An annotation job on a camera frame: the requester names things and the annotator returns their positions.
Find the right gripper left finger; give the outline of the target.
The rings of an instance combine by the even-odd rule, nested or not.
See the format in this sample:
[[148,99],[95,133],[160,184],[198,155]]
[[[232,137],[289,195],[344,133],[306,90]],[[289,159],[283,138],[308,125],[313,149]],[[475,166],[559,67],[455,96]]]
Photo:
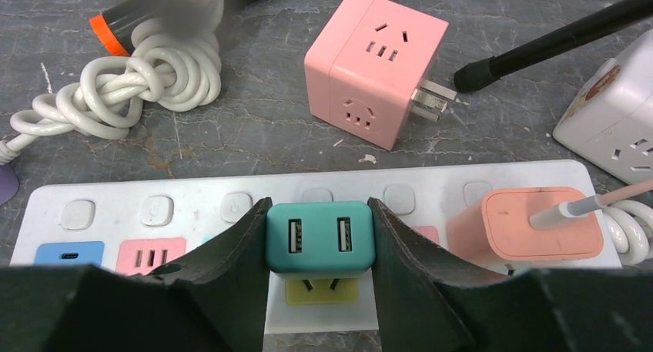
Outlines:
[[270,269],[260,199],[146,275],[94,265],[4,267],[3,351],[260,351]]

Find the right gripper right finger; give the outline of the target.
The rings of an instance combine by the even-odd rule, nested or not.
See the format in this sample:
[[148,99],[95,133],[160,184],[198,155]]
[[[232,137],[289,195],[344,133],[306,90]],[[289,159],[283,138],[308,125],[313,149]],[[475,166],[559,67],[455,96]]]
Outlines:
[[650,351],[652,272],[478,267],[371,198],[385,351]]

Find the salmon pink usb charger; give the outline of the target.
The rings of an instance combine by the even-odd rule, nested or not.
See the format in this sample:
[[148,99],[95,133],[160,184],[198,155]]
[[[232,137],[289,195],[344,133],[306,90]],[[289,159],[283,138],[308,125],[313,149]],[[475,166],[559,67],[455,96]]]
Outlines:
[[529,222],[557,203],[584,197],[563,186],[492,190],[447,222],[447,249],[485,268],[596,257],[604,239],[594,213],[547,230]]

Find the teal usb charger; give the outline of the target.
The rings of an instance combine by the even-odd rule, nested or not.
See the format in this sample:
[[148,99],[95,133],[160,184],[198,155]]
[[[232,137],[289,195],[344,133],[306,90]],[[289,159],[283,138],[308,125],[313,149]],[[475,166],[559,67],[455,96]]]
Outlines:
[[282,277],[354,278],[375,259],[373,214],[366,203],[280,203],[266,214],[266,262]]

